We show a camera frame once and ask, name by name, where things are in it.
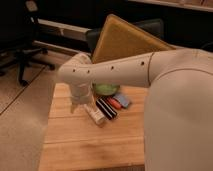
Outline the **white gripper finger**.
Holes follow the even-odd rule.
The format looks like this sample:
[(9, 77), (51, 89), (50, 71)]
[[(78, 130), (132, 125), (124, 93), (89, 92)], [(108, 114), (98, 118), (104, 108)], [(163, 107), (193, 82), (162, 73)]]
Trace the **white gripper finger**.
[(70, 106), (70, 112), (74, 113), (74, 111), (75, 111), (75, 104), (72, 103)]
[(83, 107), (84, 107), (84, 109), (86, 110), (87, 113), (90, 112), (90, 108), (89, 108), (88, 104), (84, 104)]

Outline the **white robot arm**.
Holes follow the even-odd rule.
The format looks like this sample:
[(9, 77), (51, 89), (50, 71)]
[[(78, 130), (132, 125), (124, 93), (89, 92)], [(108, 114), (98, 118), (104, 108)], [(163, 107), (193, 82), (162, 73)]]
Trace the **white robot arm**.
[(146, 87), (146, 171), (213, 171), (213, 52), (176, 49), (94, 64), (79, 53), (59, 69), (74, 103), (93, 83)]

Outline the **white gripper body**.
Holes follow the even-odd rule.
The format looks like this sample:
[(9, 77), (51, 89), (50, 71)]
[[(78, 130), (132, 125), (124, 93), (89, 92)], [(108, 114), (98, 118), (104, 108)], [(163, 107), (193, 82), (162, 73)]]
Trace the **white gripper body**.
[(90, 84), (69, 85), (71, 101), (74, 104), (86, 104), (92, 101)]

